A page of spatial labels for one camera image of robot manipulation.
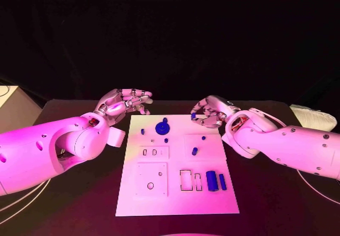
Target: black cable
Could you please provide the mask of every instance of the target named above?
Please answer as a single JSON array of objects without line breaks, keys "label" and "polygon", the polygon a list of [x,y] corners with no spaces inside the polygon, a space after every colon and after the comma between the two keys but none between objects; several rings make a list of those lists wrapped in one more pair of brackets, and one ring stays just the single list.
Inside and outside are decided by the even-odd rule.
[{"label": "black cable", "polygon": [[7,87],[7,92],[4,94],[0,95],[0,97],[3,97],[7,93],[9,93],[9,85],[6,85],[4,83],[0,82],[0,84],[3,84]]}]

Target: wire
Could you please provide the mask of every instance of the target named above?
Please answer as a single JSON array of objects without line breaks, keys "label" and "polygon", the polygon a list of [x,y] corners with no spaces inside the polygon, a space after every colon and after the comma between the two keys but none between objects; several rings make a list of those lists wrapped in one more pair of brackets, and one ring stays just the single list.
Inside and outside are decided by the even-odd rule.
[{"label": "wire", "polygon": [[3,84],[7,87],[7,92],[4,94],[0,95],[0,97],[3,97],[7,93],[9,93],[9,85],[6,85],[4,83],[0,82],[0,84]]},{"label": "wire", "polygon": [[37,196],[39,196],[40,193],[43,192],[43,190],[45,190],[45,188],[46,188],[46,186],[48,186],[48,183],[46,183],[46,185],[43,186],[43,188],[42,188],[39,194],[35,196],[35,198],[33,198],[33,199],[30,200],[30,202],[26,204],[26,206],[24,206],[6,220],[3,220],[3,221],[0,222],[0,224],[3,224],[12,217],[14,217],[14,216],[19,214],[19,212],[23,211],[23,209],[30,205],[30,203],[35,201],[35,199],[37,198]]},{"label": "wire", "polygon": [[311,187],[311,189],[313,189],[324,198],[327,198],[327,199],[328,199],[330,201],[333,201],[334,203],[340,204],[340,202],[337,202],[337,201],[334,201],[333,199],[330,199],[328,197],[326,197],[326,196],[316,190],[316,188],[310,185],[310,183],[307,182],[305,178],[303,177],[300,170],[297,170],[297,172],[298,172],[298,174],[300,174],[300,176],[301,176],[304,182],[305,182],[305,183],[308,184],[308,186]]},{"label": "wire", "polygon": [[17,204],[24,198],[27,198],[45,183],[46,183],[46,181],[43,183],[40,183],[37,185],[37,187],[19,200],[16,200],[10,205],[7,205],[4,208],[1,208],[0,211],[6,210],[9,207],[12,207],[14,204]]}]

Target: dark table surface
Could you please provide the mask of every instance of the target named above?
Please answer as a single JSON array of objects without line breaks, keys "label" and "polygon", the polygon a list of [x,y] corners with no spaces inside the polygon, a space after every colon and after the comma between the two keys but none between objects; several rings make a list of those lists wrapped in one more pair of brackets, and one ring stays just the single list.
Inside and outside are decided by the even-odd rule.
[{"label": "dark table surface", "polygon": [[[147,107],[154,115],[187,114],[194,104],[196,101],[156,101]],[[236,101],[235,104],[242,109],[258,108],[287,125],[300,125],[281,102]],[[52,100],[36,124],[79,116],[92,111],[95,105],[97,101]],[[130,114],[115,127],[128,133]],[[0,235],[339,235],[340,206],[311,190],[294,169],[275,164],[264,154],[254,159],[241,157],[226,144],[239,214],[115,217],[127,139],[128,136],[121,148],[107,146],[94,160],[50,180],[32,205],[0,225]],[[0,207],[26,192],[3,196]],[[1,212],[0,219],[32,198]]]}]

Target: robotic arm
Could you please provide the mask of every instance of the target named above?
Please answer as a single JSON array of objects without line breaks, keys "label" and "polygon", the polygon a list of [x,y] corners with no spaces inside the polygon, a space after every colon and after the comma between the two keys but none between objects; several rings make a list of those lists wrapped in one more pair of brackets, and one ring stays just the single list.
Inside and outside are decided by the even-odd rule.
[{"label": "robotic arm", "polygon": [[[203,108],[207,118],[196,118]],[[207,128],[219,128],[226,122],[222,140],[245,157],[262,152],[269,159],[297,170],[340,180],[340,134],[285,126],[269,114],[251,108],[242,111],[232,102],[209,96],[192,110],[192,120]]]},{"label": "robotic arm", "polygon": [[120,147],[125,132],[111,127],[127,112],[150,112],[151,93],[114,89],[94,112],[0,134],[0,196],[37,185],[94,159],[105,145]]}]

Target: black background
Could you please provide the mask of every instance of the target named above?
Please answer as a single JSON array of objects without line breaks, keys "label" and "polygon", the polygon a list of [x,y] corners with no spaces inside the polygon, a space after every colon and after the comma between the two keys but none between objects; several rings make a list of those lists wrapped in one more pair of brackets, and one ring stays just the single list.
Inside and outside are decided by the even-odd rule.
[{"label": "black background", "polygon": [[340,117],[336,5],[7,1],[1,81],[43,105],[114,88],[157,100],[277,100]]}]

